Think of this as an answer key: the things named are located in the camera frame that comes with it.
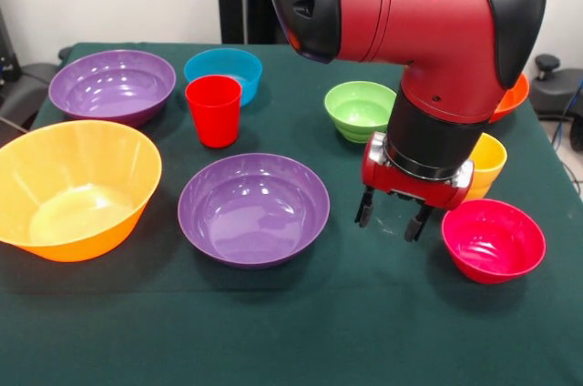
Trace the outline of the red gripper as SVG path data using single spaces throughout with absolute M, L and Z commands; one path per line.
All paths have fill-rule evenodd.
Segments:
M 362 163 L 362 182 L 366 187 L 354 222 L 360 227 L 366 227 L 370 222 L 375 189 L 415 198 L 424 204 L 410 219 L 404 239 L 407 242 L 417 241 L 434 208 L 454 209 L 465 200 L 474 176 L 474 163 L 468 159 L 446 180 L 418 178 L 401 170 L 386 155 L 385 137 L 385 133 L 373 132 L 366 145 Z

